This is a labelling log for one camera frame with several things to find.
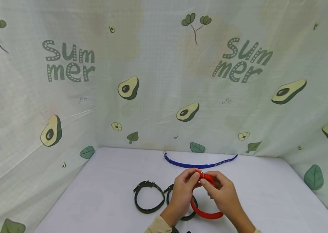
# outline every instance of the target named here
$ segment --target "sleeve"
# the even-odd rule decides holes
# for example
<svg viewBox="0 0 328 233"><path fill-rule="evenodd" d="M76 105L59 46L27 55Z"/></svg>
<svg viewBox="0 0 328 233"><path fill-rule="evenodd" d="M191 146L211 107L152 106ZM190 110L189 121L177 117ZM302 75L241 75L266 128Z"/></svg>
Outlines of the sleeve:
<svg viewBox="0 0 328 233"><path fill-rule="evenodd" d="M168 226L166 221L159 215L144 233L171 233L172 228Z"/></svg>

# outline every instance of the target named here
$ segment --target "wrist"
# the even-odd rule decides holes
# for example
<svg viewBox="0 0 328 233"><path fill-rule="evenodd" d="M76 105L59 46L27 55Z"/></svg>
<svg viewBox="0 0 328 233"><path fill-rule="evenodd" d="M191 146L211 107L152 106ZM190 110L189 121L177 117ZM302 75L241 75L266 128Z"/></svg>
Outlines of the wrist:
<svg viewBox="0 0 328 233"><path fill-rule="evenodd" d="M177 210L175 206L169 203L169 205L164 209L160 216L165 220L168 226L174 227L182 218L180 213L180 210Z"/></svg>
<svg viewBox="0 0 328 233"><path fill-rule="evenodd" d="M248 218L247 214L241 208L235 211L233 214L227 216L227 218L232 222L232 224L237 229L238 233L254 233L255 226Z"/></svg>

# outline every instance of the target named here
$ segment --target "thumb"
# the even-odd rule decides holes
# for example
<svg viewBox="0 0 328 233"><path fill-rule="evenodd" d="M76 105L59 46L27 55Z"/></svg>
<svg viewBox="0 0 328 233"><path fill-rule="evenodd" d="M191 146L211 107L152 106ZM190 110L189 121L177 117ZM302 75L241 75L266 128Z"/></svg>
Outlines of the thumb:
<svg viewBox="0 0 328 233"><path fill-rule="evenodd" d="M200 174L195 172L190 179L188 180L188 185L191 186L191 188L194 188L195 184L197 183L197 181L199 180Z"/></svg>
<svg viewBox="0 0 328 233"><path fill-rule="evenodd" d="M212 196L215 193L215 191L217 191L217 189L213 187L206 179L201 179L200 183L205 188L205 190L208 191L208 193Z"/></svg>

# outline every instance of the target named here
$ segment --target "white table surface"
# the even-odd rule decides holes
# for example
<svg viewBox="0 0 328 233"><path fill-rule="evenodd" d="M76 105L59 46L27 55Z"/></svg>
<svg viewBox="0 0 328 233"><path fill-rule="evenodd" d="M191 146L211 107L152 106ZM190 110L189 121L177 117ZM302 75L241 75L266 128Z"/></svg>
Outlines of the white table surface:
<svg viewBox="0 0 328 233"><path fill-rule="evenodd" d="M187 164L210 164L232 155L168 151L168 157ZM164 190L183 170L164 160L163 151L99 148L35 233L142 233L166 203L155 213L142 214L135 207L133 189L149 180ZM208 170L219 170L234 182L245 212L263 233L328 233L328 210L283 159L238 156L203 171ZM195 189L194 196L199 209L218 212L204 189ZM154 188L143 188L138 196L142 208L153 208L161 200ZM218 220L195 216L181 221L177 229L236 233L225 216Z"/></svg>

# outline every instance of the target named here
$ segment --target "black dog collar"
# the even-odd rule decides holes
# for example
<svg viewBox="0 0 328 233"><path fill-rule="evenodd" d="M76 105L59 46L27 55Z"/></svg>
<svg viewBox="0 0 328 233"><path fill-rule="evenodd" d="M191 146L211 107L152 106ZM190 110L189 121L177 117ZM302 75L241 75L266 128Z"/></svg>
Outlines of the black dog collar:
<svg viewBox="0 0 328 233"><path fill-rule="evenodd" d="M137 196L138 196L139 191L143 187L155 187L157 190L159 190L161 192L161 195L163 196L162 202L160 204L158 204L156 207L152 208L152 209L143 209L143 208L141 208L137 203ZM142 182L139 183L139 185L137 185L137 187L135 187L134 192L135 192L135 196L134 196L135 206L137 207L137 209L140 212L142 212L144 214L151 214L151 213L157 211L158 209L161 208L161 206L163 206L163 204L165 202L165 195L164 195L162 189L159 186L157 186L155 184L155 182L142 181Z"/></svg>

